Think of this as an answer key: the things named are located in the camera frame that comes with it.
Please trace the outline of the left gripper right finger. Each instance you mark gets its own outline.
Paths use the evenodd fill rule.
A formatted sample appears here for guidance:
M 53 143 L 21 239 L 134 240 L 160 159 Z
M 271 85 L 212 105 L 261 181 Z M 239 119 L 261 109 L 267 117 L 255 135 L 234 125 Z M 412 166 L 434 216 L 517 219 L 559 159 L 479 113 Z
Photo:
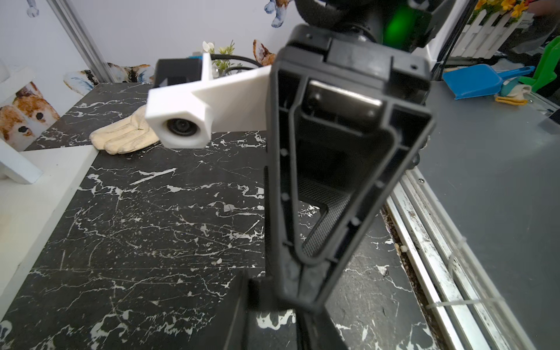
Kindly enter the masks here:
M 316 314 L 297 310 L 296 326 L 299 350 L 348 349 L 324 306 Z

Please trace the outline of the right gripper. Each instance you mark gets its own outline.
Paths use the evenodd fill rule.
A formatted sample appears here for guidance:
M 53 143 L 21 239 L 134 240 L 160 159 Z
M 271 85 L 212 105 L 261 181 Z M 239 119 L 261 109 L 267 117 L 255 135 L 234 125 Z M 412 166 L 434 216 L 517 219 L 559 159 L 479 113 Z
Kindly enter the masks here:
M 429 83 L 431 80 L 427 60 L 422 57 L 306 25 L 293 29 L 287 44 L 279 51 L 279 60 L 358 80 L 383 83 Z

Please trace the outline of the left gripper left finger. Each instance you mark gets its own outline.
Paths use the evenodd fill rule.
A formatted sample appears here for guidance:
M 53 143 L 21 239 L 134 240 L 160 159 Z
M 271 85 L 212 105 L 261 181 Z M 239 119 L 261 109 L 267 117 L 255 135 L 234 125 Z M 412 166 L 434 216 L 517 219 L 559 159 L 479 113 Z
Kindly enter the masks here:
M 249 276 L 239 273 L 212 321 L 192 340 L 191 349 L 246 349 L 248 313 Z

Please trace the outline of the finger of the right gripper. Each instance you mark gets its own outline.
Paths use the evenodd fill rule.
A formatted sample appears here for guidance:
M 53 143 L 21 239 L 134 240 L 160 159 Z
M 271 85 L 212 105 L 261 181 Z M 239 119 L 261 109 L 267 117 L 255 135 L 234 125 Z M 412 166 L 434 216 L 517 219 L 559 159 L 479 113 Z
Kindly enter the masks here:
M 281 305 L 320 311 L 435 127 L 423 58 L 380 45 L 282 49 L 267 100 L 267 272 Z

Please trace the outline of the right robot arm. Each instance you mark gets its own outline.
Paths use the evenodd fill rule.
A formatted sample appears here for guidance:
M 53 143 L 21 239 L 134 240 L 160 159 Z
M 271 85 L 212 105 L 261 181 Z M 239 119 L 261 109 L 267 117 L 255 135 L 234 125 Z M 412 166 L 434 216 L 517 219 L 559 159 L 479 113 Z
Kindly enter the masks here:
M 266 101 L 274 293 L 318 312 L 435 127 L 414 55 L 452 1 L 298 1 Z

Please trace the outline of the small potted white flower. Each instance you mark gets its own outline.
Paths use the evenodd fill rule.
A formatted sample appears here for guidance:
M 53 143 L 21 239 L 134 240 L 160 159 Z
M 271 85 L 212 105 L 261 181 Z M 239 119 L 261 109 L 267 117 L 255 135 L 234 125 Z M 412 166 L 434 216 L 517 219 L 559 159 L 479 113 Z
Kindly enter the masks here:
M 235 42 L 231 40 L 228 46 L 216 47 L 214 45 L 214 42 L 203 41 L 202 48 L 204 52 L 207 52 L 210 55 L 233 55 L 235 51 Z M 213 77 L 214 78 L 219 77 L 227 68 L 231 66 L 232 63 L 228 59 L 213 58 L 212 59 Z

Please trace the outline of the blue plastic dustpan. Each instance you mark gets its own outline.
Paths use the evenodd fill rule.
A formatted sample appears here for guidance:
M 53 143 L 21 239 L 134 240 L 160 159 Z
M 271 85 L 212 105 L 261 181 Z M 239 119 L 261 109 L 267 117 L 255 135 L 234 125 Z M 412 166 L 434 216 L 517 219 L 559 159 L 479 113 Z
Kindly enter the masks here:
M 534 66 L 496 72 L 491 66 L 478 64 L 443 73 L 443 81 L 456 100 L 491 96 L 500 92 L 505 80 L 533 73 Z

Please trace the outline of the white picket fence flowers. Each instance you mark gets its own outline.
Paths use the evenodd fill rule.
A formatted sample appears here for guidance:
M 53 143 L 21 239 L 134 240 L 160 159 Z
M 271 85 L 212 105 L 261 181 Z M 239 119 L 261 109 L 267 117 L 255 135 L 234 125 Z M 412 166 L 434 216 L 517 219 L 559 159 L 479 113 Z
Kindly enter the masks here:
M 452 50 L 452 58 L 490 59 L 519 26 L 531 26 L 529 1 L 478 1 Z

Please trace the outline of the beige work glove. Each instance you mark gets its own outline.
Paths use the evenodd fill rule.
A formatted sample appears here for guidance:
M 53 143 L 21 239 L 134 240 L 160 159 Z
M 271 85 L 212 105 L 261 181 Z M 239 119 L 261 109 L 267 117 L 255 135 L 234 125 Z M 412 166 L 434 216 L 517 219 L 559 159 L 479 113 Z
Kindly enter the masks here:
M 94 131 L 92 145 L 110 155 L 122 155 L 157 143 L 159 138 L 145 120 L 146 108 L 141 106 L 129 117 Z

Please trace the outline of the green plastic object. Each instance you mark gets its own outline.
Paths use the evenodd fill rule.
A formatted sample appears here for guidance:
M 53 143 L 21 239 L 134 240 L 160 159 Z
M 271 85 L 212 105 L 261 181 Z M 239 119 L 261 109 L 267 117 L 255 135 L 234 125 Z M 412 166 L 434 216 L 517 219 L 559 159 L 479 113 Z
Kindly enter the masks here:
M 532 77 L 520 77 L 522 85 L 529 85 L 533 92 L 537 92 L 546 85 L 552 83 L 558 74 L 555 73 L 559 63 L 559 36 L 549 42 L 543 51 L 541 60 Z

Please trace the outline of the white tiered display shelf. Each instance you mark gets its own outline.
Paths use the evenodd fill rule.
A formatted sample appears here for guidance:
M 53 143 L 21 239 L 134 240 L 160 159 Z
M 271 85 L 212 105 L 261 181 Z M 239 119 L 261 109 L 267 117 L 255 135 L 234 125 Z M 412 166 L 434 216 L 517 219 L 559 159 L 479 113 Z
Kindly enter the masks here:
M 1 143 L 1 313 L 6 314 L 98 151 Z

